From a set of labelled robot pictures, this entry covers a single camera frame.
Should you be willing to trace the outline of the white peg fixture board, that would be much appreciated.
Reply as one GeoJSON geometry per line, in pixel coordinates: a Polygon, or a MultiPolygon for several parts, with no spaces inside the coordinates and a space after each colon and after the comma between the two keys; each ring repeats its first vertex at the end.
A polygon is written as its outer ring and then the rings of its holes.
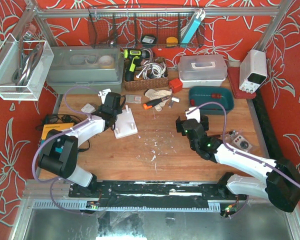
{"type": "Polygon", "coordinates": [[[138,128],[131,108],[126,104],[122,113],[117,115],[114,127],[116,139],[121,139],[138,133],[138,128]]]}

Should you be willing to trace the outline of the white plug adapter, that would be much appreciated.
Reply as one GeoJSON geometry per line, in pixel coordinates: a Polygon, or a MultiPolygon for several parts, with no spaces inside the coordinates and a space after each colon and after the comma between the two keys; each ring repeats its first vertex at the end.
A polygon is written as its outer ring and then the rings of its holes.
{"type": "Polygon", "coordinates": [[[82,109],[81,109],[81,112],[83,113],[89,113],[89,114],[92,114],[93,112],[95,112],[96,109],[93,105],[87,103],[82,109]]]}

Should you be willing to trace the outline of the black orange screwdriver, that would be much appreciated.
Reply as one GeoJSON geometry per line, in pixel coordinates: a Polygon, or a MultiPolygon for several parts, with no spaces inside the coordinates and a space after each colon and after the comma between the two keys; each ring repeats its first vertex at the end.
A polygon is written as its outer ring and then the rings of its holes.
{"type": "Polygon", "coordinates": [[[148,102],[146,102],[146,103],[143,104],[143,108],[145,110],[154,108],[155,106],[163,103],[164,101],[169,100],[170,98],[171,97],[168,95],[168,96],[164,96],[164,97],[161,97],[161,98],[150,100],[150,101],[148,101],[148,102]]]}

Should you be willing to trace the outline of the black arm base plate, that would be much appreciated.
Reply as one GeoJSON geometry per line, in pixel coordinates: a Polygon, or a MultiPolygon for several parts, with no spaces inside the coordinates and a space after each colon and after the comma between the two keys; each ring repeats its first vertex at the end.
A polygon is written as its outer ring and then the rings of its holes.
{"type": "Polygon", "coordinates": [[[214,182],[100,181],[96,190],[70,185],[70,198],[95,199],[100,207],[133,209],[202,209],[210,203],[238,204],[247,199],[214,182]]]}

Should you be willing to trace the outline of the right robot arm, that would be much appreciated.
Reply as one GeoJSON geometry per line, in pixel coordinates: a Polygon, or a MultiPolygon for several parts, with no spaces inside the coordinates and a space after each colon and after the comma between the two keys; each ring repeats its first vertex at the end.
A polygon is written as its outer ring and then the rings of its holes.
{"type": "Polygon", "coordinates": [[[229,192],[269,200],[276,208],[291,213],[300,200],[300,173],[286,159],[263,158],[244,152],[208,136],[196,119],[175,121],[177,132],[186,136],[190,148],[202,159],[240,170],[247,177],[227,173],[220,179],[229,192]]]}

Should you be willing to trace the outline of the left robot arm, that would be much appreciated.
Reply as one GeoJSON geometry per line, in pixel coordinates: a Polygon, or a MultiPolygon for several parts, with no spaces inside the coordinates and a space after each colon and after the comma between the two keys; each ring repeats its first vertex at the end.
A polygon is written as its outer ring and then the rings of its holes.
{"type": "Polygon", "coordinates": [[[179,181],[181,170],[190,181],[198,181],[200,159],[189,149],[188,141],[175,129],[175,119],[188,110],[188,94],[161,112],[145,111],[132,105],[138,133],[117,139],[116,124],[101,117],[104,104],[96,114],[81,111],[89,95],[64,96],[68,111],[82,121],[63,131],[50,132],[34,154],[31,170],[40,183],[65,180],[89,191],[96,191],[98,180],[179,181]]]}

